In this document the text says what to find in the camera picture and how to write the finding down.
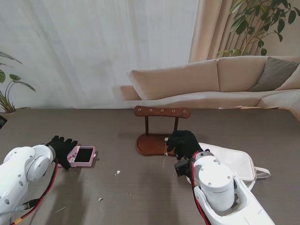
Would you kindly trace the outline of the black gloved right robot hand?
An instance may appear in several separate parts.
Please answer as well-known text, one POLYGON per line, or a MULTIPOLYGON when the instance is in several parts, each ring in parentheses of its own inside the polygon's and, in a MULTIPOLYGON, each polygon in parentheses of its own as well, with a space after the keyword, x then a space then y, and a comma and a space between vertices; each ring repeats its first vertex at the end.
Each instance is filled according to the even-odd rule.
POLYGON ((195 135, 188 130, 175 130, 166 142, 167 152, 174 151, 177 160, 182 158, 191 159, 195 152, 202 152, 195 135))

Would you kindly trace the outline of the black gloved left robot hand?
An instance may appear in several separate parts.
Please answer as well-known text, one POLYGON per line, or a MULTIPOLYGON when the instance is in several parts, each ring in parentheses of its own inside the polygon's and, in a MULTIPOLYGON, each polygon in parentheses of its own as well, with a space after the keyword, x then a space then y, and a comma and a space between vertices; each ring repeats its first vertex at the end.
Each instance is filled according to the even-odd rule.
POLYGON ((47 147, 50 147, 55 152, 55 159, 58 163, 65 169, 69 170, 71 165, 68 161, 68 155, 76 147, 78 141, 72 139, 66 139, 63 136, 54 136, 52 140, 46 144, 47 147))

